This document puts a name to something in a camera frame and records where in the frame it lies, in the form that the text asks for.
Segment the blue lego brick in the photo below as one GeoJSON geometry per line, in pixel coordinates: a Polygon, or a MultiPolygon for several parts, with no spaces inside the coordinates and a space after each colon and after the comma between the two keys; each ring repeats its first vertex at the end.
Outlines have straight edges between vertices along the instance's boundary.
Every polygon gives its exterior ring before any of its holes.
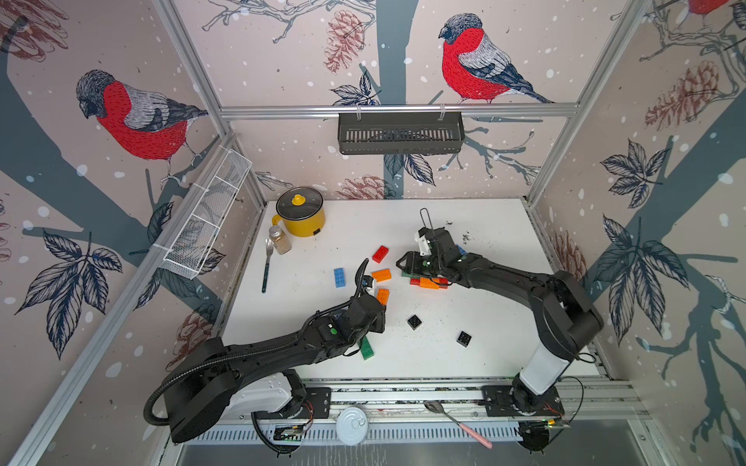
{"type": "Polygon", "coordinates": [[[335,268],[333,270],[333,277],[334,277],[334,283],[335,286],[338,289],[343,289],[347,285],[346,282],[346,275],[343,268],[335,268]]]}

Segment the orange lego brick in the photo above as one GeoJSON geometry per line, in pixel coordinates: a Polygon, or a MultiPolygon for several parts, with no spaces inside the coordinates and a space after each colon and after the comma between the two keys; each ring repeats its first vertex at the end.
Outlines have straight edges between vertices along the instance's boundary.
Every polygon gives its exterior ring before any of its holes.
{"type": "Polygon", "coordinates": [[[428,278],[419,279],[419,287],[422,289],[440,289],[440,283],[434,282],[428,278]]]}
{"type": "Polygon", "coordinates": [[[392,273],[390,273],[390,269],[382,269],[379,271],[372,272],[371,277],[378,283],[383,283],[385,281],[392,279],[392,273]]]}
{"type": "Polygon", "coordinates": [[[379,289],[376,298],[383,306],[387,306],[390,299],[390,291],[388,289],[379,289]]]}

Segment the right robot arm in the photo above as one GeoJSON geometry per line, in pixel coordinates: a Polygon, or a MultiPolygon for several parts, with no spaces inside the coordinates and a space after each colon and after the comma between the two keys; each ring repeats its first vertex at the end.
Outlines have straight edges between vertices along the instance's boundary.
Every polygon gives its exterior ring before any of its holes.
{"type": "Polygon", "coordinates": [[[396,262],[402,272],[423,281],[444,279],[448,285],[489,291],[532,311],[540,345],[513,379],[510,395],[519,413],[537,412],[570,363],[603,329],[587,291],[567,271],[533,273],[464,252],[444,227],[421,228],[418,244],[417,252],[406,252],[396,262]]]}

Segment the yellow pot with lid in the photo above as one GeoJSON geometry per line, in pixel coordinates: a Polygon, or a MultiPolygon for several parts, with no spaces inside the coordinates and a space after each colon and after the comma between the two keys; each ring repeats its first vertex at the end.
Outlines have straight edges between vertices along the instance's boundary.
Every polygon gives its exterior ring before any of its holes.
{"type": "Polygon", "coordinates": [[[283,223],[287,233],[300,238],[318,235],[326,223],[324,198],[314,188],[299,186],[283,193],[276,203],[274,226],[283,223]]]}

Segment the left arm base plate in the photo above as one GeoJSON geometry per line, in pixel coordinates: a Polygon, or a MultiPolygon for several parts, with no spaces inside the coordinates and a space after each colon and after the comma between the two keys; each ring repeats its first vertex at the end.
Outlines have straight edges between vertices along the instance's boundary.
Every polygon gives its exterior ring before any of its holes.
{"type": "Polygon", "coordinates": [[[279,412],[258,412],[258,419],[328,419],[331,408],[331,388],[307,388],[305,398],[301,401],[295,396],[279,412]]]}

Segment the small glass jar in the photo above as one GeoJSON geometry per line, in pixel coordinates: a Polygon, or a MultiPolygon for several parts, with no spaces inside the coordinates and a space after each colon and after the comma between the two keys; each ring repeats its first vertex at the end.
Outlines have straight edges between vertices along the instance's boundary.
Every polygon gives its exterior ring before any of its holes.
{"type": "Polygon", "coordinates": [[[291,240],[285,230],[279,225],[273,225],[269,229],[269,239],[274,245],[275,250],[278,254],[286,254],[291,251],[291,240]]]}

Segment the red lego brick back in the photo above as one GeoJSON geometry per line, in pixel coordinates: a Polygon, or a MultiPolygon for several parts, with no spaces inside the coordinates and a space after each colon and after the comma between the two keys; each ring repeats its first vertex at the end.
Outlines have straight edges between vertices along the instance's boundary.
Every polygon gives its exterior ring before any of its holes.
{"type": "Polygon", "coordinates": [[[376,263],[381,263],[389,254],[389,252],[389,248],[387,248],[386,246],[380,246],[380,248],[376,250],[375,254],[373,254],[372,260],[376,263]]]}

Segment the orange lego brick front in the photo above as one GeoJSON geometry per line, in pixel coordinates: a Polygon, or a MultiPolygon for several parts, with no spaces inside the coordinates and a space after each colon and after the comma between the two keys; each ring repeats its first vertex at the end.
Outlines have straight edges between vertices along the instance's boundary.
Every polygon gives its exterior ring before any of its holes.
{"type": "Polygon", "coordinates": [[[376,298],[383,306],[387,306],[390,299],[390,291],[388,289],[379,289],[376,298]]]}

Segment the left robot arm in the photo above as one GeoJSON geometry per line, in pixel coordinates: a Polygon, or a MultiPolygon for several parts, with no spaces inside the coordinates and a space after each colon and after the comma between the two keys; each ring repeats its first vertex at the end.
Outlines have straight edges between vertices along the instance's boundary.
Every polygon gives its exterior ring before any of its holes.
{"type": "Polygon", "coordinates": [[[167,426],[172,441],[184,443],[213,427],[246,386],[351,353],[368,333],[384,332],[386,306],[366,289],[373,282],[367,264],[357,268],[349,300],[314,312],[295,332],[245,345],[227,346],[219,337],[202,342],[149,396],[143,420],[167,426]]]}

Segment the dark green lego brick front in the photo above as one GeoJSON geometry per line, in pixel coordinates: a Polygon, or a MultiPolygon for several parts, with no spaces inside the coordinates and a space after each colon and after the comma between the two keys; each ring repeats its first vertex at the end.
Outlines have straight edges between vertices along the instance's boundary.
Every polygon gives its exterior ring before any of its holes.
{"type": "Polygon", "coordinates": [[[363,339],[359,341],[359,353],[363,356],[364,360],[369,360],[375,355],[366,337],[363,337],[363,339]]]}

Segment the black lego brick attached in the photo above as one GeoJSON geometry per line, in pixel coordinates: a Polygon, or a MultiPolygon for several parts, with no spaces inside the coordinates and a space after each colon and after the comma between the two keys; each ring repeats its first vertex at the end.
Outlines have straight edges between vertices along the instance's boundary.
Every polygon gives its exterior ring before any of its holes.
{"type": "Polygon", "coordinates": [[[457,343],[461,345],[462,347],[467,348],[469,346],[471,339],[472,337],[469,334],[462,331],[460,332],[460,334],[458,334],[457,343]]]}

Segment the black small lego brick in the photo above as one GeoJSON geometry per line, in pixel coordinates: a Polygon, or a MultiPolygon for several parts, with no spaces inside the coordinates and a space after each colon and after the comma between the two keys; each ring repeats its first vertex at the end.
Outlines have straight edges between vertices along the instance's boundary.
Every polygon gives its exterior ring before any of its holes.
{"type": "Polygon", "coordinates": [[[408,318],[407,323],[413,330],[416,330],[422,324],[422,321],[418,316],[414,315],[408,318]]]}

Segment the pink handled spoon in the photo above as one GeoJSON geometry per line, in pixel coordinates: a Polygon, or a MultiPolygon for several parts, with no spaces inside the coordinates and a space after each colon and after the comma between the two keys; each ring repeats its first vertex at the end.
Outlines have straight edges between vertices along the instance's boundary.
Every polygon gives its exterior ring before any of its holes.
{"type": "Polygon", "coordinates": [[[478,442],[484,448],[489,449],[489,450],[491,450],[493,448],[493,443],[490,440],[488,440],[486,437],[484,437],[483,435],[479,434],[474,429],[472,429],[472,428],[468,427],[467,425],[461,423],[460,421],[458,421],[457,419],[455,419],[453,416],[451,416],[450,414],[448,414],[445,411],[445,408],[443,407],[443,405],[440,402],[435,401],[435,400],[429,400],[429,401],[426,401],[424,403],[424,406],[425,406],[425,409],[427,409],[427,411],[429,411],[431,413],[434,413],[434,414],[437,414],[437,415],[443,415],[449,421],[452,421],[452,423],[454,423],[456,426],[460,427],[461,431],[464,431],[465,434],[467,434],[470,438],[472,438],[473,440],[475,440],[476,442],[478,442]]]}

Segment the white round lid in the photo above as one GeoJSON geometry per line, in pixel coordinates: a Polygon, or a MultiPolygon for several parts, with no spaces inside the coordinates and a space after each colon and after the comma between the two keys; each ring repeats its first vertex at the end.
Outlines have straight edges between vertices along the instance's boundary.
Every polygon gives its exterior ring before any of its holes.
{"type": "Polygon", "coordinates": [[[350,407],[340,413],[336,419],[338,440],[348,447],[361,444],[368,433],[369,424],[365,412],[357,407],[350,407]]]}

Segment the teal handled spoon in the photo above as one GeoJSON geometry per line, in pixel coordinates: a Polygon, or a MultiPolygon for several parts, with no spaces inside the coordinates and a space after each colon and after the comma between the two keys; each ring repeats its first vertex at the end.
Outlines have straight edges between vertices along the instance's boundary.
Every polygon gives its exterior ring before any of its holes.
{"type": "Polygon", "coordinates": [[[270,272],[270,262],[273,256],[273,252],[274,252],[274,243],[272,242],[271,239],[267,239],[265,242],[265,262],[264,262],[262,285],[261,285],[262,293],[266,293],[267,291],[269,272],[270,272]]]}

